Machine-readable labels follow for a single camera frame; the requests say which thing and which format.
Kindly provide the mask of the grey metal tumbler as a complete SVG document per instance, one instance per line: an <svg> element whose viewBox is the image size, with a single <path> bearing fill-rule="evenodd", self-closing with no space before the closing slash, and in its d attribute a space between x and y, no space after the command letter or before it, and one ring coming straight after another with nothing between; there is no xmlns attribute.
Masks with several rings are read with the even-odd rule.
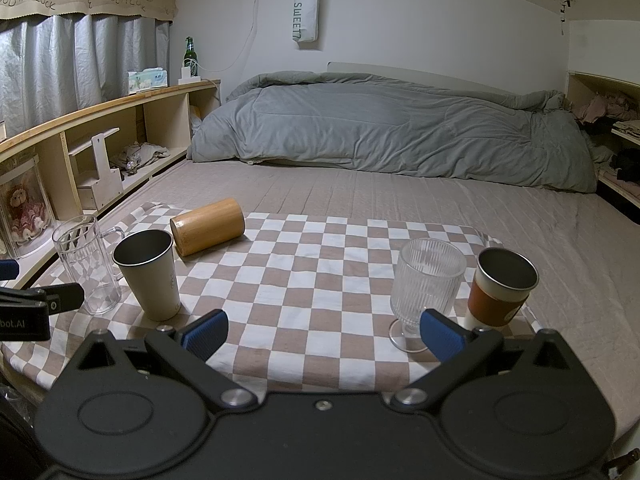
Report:
<svg viewBox="0 0 640 480"><path fill-rule="evenodd" d="M126 236L113 252L142 311L156 322L173 318L181 308L173 244L170 233L146 230Z"/></svg>

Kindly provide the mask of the plush toy in clear box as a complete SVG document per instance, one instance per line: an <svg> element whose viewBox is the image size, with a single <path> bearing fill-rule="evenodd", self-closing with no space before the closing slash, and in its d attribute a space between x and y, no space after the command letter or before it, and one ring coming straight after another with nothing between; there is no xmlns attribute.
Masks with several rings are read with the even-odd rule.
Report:
<svg viewBox="0 0 640 480"><path fill-rule="evenodd" d="M51 234L54 215L44 189L37 154L1 171L1 237L10 258L26 257Z"/></svg>

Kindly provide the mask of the green glass bottle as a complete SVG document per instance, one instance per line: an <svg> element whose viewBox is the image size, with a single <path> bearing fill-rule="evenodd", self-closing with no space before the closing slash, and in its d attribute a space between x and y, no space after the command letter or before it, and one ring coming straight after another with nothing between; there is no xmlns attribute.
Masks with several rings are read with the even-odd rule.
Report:
<svg viewBox="0 0 640 480"><path fill-rule="evenodd" d="M186 50L183 55L183 66L189 70L190 76L198 76L198 55L194 49L194 40L191 36L186 37Z"/></svg>

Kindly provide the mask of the bamboo cup lying down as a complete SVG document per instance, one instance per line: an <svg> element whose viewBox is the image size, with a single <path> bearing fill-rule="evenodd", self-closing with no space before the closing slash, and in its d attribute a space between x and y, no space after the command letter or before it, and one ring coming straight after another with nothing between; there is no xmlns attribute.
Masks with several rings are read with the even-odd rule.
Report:
<svg viewBox="0 0 640 480"><path fill-rule="evenodd" d="M169 225L180 257L227 243L245 231L244 214L234 198L178 214Z"/></svg>

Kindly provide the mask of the tissue box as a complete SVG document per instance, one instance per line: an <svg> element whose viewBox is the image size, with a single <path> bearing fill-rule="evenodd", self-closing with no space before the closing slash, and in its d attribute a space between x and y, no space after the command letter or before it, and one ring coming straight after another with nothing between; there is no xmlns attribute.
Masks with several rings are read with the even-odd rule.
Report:
<svg viewBox="0 0 640 480"><path fill-rule="evenodd" d="M128 72L128 94L136 94L168 86L167 70L161 67Z"/></svg>

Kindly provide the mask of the wooden bedside shelf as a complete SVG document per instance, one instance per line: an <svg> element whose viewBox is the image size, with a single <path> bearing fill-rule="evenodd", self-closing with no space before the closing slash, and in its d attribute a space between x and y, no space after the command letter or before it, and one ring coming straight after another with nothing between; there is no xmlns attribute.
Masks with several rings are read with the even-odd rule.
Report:
<svg viewBox="0 0 640 480"><path fill-rule="evenodd" d="M219 104L218 84L146 90L93 105L1 143L1 248L21 288L54 256L52 231L103 214L186 156L189 114Z"/></svg>

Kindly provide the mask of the ribbed clear goblet glass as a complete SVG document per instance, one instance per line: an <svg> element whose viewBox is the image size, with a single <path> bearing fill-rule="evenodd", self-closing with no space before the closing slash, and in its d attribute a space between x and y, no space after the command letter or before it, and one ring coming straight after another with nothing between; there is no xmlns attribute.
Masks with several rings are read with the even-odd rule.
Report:
<svg viewBox="0 0 640 480"><path fill-rule="evenodd" d="M401 248L395 266L390 308L390 342L409 354L426 350L420 336L420 318L426 309L445 313L457 297L466 259L462 251L444 240L423 237Z"/></svg>

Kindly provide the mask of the metal cup with brown sleeve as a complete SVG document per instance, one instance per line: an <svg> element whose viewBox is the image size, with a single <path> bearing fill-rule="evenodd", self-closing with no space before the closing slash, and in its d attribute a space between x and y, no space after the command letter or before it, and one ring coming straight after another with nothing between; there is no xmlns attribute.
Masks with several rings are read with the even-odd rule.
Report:
<svg viewBox="0 0 640 480"><path fill-rule="evenodd" d="M538 283L538 271L529 258L503 247L483 249L477 256L463 326L467 330L507 326Z"/></svg>

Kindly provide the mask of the grey curtain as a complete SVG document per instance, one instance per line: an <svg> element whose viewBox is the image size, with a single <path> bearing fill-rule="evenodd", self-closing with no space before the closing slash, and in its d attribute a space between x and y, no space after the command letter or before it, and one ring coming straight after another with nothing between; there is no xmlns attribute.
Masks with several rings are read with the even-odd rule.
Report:
<svg viewBox="0 0 640 480"><path fill-rule="evenodd" d="M10 138L128 94L128 74L169 67L169 24L142 16L34 15L1 23L1 121Z"/></svg>

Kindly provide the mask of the clear glass mug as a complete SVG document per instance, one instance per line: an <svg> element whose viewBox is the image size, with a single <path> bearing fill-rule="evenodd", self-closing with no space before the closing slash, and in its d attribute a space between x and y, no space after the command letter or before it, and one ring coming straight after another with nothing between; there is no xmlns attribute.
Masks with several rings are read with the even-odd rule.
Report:
<svg viewBox="0 0 640 480"><path fill-rule="evenodd" d="M126 234L119 226L102 232L98 219L81 214L61 223L52 233L52 242L67 276L85 292L84 308L92 315L114 309L122 299L118 281L122 274L114 269L113 252L104 238Z"/></svg>

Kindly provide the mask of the small white wooden stand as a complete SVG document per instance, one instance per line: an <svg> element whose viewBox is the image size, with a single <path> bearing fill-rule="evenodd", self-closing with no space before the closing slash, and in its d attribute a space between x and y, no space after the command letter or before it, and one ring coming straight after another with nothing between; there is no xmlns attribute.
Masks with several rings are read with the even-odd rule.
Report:
<svg viewBox="0 0 640 480"><path fill-rule="evenodd" d="M118 127L107 129L68 149L80 204L85 210L102 210L124 192L119 169L111 167L106 148L106 139L118 132ZM91 152L94 168L80 171L77 159L86 151Z"/></svg>

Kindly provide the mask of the white hanging tote bag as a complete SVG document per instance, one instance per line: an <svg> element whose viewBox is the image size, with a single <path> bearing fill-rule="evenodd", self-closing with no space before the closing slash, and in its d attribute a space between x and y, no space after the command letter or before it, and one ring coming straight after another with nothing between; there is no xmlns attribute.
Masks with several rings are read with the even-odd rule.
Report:
<svg viewBox="0 0 640 480"><path fill-rule="evenodd" d="M318 40L319 0L293 0L292 39L296 44Z"/></svg>

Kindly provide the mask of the beige mattress sheet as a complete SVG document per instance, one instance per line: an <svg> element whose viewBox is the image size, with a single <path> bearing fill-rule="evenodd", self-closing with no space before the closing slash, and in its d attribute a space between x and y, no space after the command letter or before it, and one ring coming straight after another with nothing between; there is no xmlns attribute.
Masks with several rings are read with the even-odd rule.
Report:
<svg viewBox="0 0 640 480"><path fill-rule="evenodd" d="M232 197L247 212L472 226L526 255L529 309L558 330L608 398L619 432L639 417L639 228L594 194L318 167L179 162L127 196L184 209Z"/></svg>

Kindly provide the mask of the grey duvet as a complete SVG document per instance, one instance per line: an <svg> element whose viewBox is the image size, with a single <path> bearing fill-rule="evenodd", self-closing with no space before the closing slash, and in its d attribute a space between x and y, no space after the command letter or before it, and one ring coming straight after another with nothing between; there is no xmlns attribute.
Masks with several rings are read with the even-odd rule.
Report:
<svg viewBox="0 0 640 480"><path fill-rule="evenodd" d="M261 74L191 120L188 156L592 193L596 165L563 100L362 73Z"/></svg>

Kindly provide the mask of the beige white checkered cloth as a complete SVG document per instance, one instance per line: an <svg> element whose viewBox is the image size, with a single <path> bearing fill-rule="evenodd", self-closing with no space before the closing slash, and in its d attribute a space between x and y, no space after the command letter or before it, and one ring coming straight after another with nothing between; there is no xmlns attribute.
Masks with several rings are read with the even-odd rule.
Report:
<svg viewBox="0 0 640 480"><path fill-rule="evenodd" d="M238 240L177 260L172 325L226 312L229 336L209 363L255 392L395 389L436 364L388 336L398 252L420 237L468 263L494 244L469 226L252 212Z"/></svg>

